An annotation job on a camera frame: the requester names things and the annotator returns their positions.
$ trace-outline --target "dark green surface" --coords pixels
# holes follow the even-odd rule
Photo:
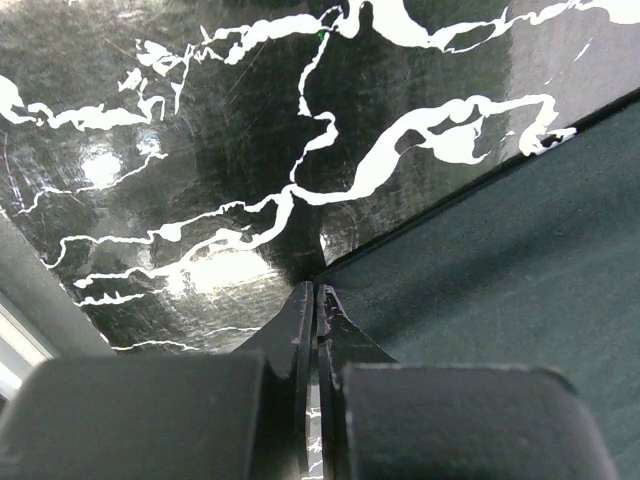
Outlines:
[[[558,368],[640,478],[639,160],[634,105],[320,280],[400,362]]]

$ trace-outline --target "black marble pattern surface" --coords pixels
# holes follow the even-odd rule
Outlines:
[[[0,205],[114,349],[228,351],[639,45],[634,0],[6,0]]]

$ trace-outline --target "dark fabric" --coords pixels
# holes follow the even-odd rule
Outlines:
[[[400,362],[557,367],[640,478],[640,106],[319,281]]]
[[[617,480],[584,402],[548,370],[350,368],[343,391],[355,474],[340,478]]]

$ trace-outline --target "glossy black surface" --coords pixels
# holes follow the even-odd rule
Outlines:
[[[603,3],[5,2],[0,204],[114,348],[228,351],[292,282],[522,155],[531,125],[635,90],[640,15]],[[400,128],[421,108],[445,114]],[[372,148],[377,183],[356,177]]]

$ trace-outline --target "scratch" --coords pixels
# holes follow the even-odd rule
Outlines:
[[[262,46],[260,47],[260,49],[258,50],[258,53],[256,53],[256,55],[251,59],[251,62],[249,62],[249,65],[247,66],[247,68],[244,69],[244,72],[242,72],[242,75],[240,75],[238,77],[238,80],[236,80],[236,83],[234,83],[232,85],[232,87],[229,89],[229,91],[227,92],[227,95],[225,95],[225,97],[224,97],[225,100],[229,97],[229,95],[231,95],[231,92],[233,92],[233,89],[238,86],[238,84],[240,83],[240,80],[242,80],[244,78],[244,76],[247,74],[249,69],[253,66],[253,62],[255,62],[256,58],[258,58],[260,56],[260,54],[262,53],[262,50],[264,50],[264,47],[265,47],[266,44],[267,44],[267,42],[265,41],[262,44]]]
[[[248,126],[247,128],[245,128],[245,129],[244,129],[244,132],[242,132],[242,134],[243,134],[243,135],[245,135],[245,134],[246,134],[246,133],[251,129],[251,127],[253,127],[253,126],[256,124],[256,122],[258,121],[258,119],[259,119],[259,118],[260,118],[260,117],[259,117],[258,115],[256,115],[256,118],[254,118],[254,119],[253,119],[253,122],[251,122],[251,123],[249,124],[249,126]]]
[[[118,14],[118,18],[131,18],[144,13],[142,10],[133,10],[132,12],[122,12]]]
[[[147,24],[151,24],[151,25],[153,25],[153,24],[154,24],[154,22],[155,22],[158,18],[160,18],[162,15],[164,15],[164,14],[167,12],[167,10],[169,10],[169,7],[171,7],[171,6],[173,6],[173,0],[169,0],[169,1],[165,4],[164,8],[163,8],[162,10],[160,10],[160,12],[158,12],[155,16],[153,16],[153,17],[151,17],[151,18],[149,19],[149,21],[147,22]]]
[[[11,173],[11,167],[9,166],[9,157],[7,156],[7,141],[9,139],[9,134],[5,132],[0,132],[4,134],[4,143],[2,145],[2,154],[4,156],[4,164],[7,167],[7,175],[9,175],[9,182],[11,183],[11,189],[13,190],[13,194],[18,202],[20,202],[20,206],[24,208],[24,202],[22,201],[22,195],[20,195],[20,190],[18,189],[14,179],[13,174]]]
[[[44,232],[44,235],[43,235],[43,236],[44,236],[44,238],[46,239],[46,238],[48,238],[48,237],[49,237],[49,235],[48,235],[48,233],[49,233],[49,228],[48,228],[48,226],[47,226],[47,222],[45,222],[45,221],[44,221],[44,213],[42,213],[42,212],[40,212],[40,221],[41,221],[41,223],[42,223],[42,230],[43,230],[43,232]]]
[[[75,195],[71,195],[71,198],[74,199],[80,205],[84,205],[84,202],[80,200],[78,197],[76,197]]]
[[[251,315],[251,311],[244,306],[244,304],[242,302],[239,302],[238,299],[236,297],[234,297],[231,292],[229,292],[226,288],[222,289],[222,294],[225,295],[226,297],[228,297],[236,307],[240,307],[242,310],[244,310],[245,312],[247,312],[247,314]]]
[[[111,45],[113,48],[115,48],[116,50],[118,50],[120,53],[122,53],[123,55],[126,55],[129,58],[133,58],[135,60],[135,56],[132,55],[131,53],[127,52],[126,50],[124,50],[122,47],[119,47],[118,45],[116,45],[115,43],[113,43],[111,40],[109,40],[107,37],[103,36],[102,39],[107,42],[109,45]]]
[[[236,94],[233,96],[233,98],[232,98],[232,99],[231,99],[231,101],[229,102],[229,105],[231,105],[231,104],[235,101],[235,99],[236,99],[236,98],[238,98],[238,95],[240,95],[240,92],[236,93]]]

